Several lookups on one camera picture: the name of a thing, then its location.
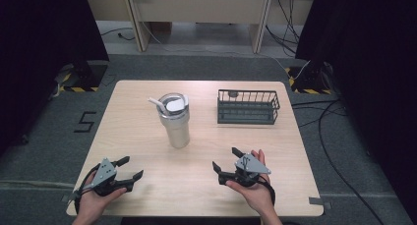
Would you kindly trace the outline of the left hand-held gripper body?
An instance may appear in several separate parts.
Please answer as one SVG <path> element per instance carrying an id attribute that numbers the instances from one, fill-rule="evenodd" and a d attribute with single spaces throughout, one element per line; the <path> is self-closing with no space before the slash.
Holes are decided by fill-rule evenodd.
<path id="1" fill-rule="evenodd" d="M 126 188 L 124 181 L 115 179 L 117 170 L 116 167 L 113 167 L 112 162 L 108 158 L 104 158 L 99 163 L 97 171 L 89 183 L 89 187 L 102 197 L 108 196 L 118 189 Z"/>

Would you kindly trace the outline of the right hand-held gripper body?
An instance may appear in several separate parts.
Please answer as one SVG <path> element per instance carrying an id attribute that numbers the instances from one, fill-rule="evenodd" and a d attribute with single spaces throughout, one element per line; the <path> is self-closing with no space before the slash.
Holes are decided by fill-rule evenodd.
<path id="1" fill-rule="evenodd" d="M 238 160 L 234 163 L 236 170 L 224 172 L 217 167 L 218 182 L 225 185 L 227 181 L 234 181 L 243 187 L 251 187 L 256 184 L 262 174 L 270 174 L 271 171 L 252 153 L 236 153 Z"/>

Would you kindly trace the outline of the person's right hand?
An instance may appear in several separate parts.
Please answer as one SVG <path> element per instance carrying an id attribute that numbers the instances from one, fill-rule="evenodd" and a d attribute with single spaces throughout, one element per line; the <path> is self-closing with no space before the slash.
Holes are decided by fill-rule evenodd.
<path id="1" fill-rule="evenodd" d="M 264 220 L 276 216 L 270 192 L 265 186 L 256 183 L 252 187 L 246 188 L 233 181 L 227 181 L 226 186 L 241 194 L 249 206 L 257 211 Z"/>

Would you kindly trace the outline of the person's left hand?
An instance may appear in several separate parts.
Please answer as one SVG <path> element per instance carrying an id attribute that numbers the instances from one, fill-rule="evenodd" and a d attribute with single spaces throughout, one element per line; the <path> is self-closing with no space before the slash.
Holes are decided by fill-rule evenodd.
<path id="1" fill-rule="evenodd" d="M 79 213 L 77 216 L 100 218 L 105 208 L 113 200 L 119 198 L 126 192 L 126 188 L 121 188 L 108 196 L 101 197 L 95 191 L 88 191 L 81 197 Z"/>

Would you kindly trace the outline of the silver tumbler with clear lid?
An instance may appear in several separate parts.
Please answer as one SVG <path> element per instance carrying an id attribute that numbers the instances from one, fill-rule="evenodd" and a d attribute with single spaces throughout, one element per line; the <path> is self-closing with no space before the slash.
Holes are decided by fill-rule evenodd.
<path id="1" fill-rule="evenodd" d="M 168 134 L 170 145 L 175 148 L 185 147 L 190 141 L 189 134 L 189 98 L 185 94 L 171 92 L 159 98 L 165 107 L 156 110 L 159 120 Z"/>

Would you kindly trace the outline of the black stand base striped tape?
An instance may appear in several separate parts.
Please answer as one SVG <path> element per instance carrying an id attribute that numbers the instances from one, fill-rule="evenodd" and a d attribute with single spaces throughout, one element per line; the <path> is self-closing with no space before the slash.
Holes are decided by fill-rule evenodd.
<path id="1" fill-rule="evenodd" d="M 306 62 L 302 66 L 285 68 L 291 90 L 297 93 L 331 94 L 330 84 L 321 68 L 315 68 Z"/>
<path id="2" fill-rule="evenodd" d="M 58 91 L 95 92 L 107 70 L 106 61 L 86 61 L 65 65 L 56 77 Z"/>

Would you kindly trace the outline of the black curtain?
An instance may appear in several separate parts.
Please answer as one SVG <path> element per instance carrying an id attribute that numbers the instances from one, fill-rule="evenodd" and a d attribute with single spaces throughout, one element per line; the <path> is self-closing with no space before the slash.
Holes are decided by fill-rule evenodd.
<path id="1" fill-rule="evenodd" d="M 64 66 L 107 58 L 88 0 L 0 0 L 0 155 L 30 128 Z"/>
<path id="2" fill-rule="evenodd" d="M 362 139 L 417 223 L 417 0 L 313 0 L 296 56 L 332 65 Z"/>

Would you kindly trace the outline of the beige wooden desk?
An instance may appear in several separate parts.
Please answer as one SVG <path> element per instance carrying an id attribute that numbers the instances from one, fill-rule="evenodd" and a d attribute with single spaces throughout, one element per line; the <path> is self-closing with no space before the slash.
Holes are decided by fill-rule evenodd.
<path id="1" fill-rule="evenodd" d="M 88 0 L 98 21 L 129 21 L 138 50 L 147 50 L 149 25 L 164 23 L 243 24 L 252 50 L 261 51 L 266 26 L 305 24 L 314 0 Z"/>

